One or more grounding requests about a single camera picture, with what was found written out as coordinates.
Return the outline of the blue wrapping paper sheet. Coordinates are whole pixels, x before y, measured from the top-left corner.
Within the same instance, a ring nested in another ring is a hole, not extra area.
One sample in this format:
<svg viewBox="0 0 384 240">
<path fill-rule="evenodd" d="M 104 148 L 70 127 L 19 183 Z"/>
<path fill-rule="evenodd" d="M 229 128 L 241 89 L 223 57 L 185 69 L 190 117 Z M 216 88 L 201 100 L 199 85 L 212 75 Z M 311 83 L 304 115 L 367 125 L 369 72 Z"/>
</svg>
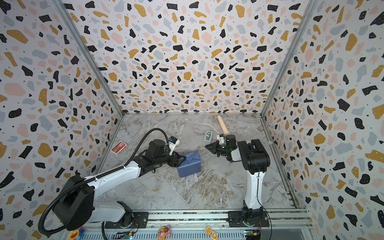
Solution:
<svg viewBox="0 0 384 240">
<path fill-rule="evenodd" d="M 185 155 L 186 160 L 177 167 L 180 178 L 184 178 L 201 171 L 201 157 L 198 151 L 194 151 Z"/>
</svg>

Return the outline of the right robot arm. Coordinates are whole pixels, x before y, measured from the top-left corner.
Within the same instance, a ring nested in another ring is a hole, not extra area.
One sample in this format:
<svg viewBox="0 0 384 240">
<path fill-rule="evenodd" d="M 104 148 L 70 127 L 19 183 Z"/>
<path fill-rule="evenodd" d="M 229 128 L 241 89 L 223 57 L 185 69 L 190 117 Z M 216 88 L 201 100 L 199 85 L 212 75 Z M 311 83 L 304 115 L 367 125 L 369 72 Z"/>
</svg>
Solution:
<svg viewBox="0 0 384 240">
<path fill-rule="evenodd" d="M 270 157 L 260 140 L 237 141 L 234 135 L 219 135 L 205 148 L 217 157 L 223 156 L 231 163 L 241 162 L 247 174 L 247 191 L 240 211 L 229 211 L 227 222 L 231 228 L 262 226 L 268 218 L 262 205 L 264 176 L 271 164 Z"/>
</svg>

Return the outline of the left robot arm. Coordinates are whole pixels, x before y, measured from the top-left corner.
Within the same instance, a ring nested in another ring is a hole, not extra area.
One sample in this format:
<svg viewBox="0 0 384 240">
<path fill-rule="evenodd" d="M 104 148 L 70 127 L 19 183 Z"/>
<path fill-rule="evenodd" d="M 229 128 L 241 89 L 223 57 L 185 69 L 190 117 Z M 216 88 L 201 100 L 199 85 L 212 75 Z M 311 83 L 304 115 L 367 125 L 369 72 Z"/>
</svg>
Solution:
<svg viewBox="0 0 384 240">
<path fill-rule="evenodd" d="M 155 171 L 163 165 L 178 167 L 186 160 L 175 152 L 180 141 L 171 137 L 166 143 L 153 140 L 147 150 L 135 156 L 128 165 L 86 178 L 71 177 L 63 188 L 62 198 L 54 204 L 53 212 L 68 231 L 77 230 L 86 223 L 104 222 L 120 228 L 133 223 L 133 210 L 124 202 L 97 204 L 95 200 L 105 192 L 127 181 Z"/>
</svg>

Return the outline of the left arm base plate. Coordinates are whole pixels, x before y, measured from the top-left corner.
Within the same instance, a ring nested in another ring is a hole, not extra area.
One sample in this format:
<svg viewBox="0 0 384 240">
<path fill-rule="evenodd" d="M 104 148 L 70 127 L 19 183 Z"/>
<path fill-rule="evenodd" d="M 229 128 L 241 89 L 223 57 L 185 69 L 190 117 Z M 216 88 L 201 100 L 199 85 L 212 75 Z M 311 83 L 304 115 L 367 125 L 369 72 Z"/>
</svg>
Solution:
<svg viewBox="0 0 384 240">
<path fill-rule="evenodd" d="M 132 212 L 124 214 L 121 220 L 116 223 L 106 222 L 105 229 L 137 230 L 147 227 L 149 212 Z"/>
</svg>

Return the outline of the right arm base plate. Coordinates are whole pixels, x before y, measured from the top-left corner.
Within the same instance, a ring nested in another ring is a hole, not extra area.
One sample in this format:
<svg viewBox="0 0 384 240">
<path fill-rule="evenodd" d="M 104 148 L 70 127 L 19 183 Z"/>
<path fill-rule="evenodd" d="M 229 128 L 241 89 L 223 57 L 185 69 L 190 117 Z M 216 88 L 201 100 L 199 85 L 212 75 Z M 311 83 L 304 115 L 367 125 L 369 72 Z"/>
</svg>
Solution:
<svg viewBox="0 0 384 240">
<path fill-rule="evenodd" d="M 259 228 L 270 226 L 269 218 L 263 208 L 229 211 L 226 221 L 229 223 L 230 228 Z"/>
</svg>

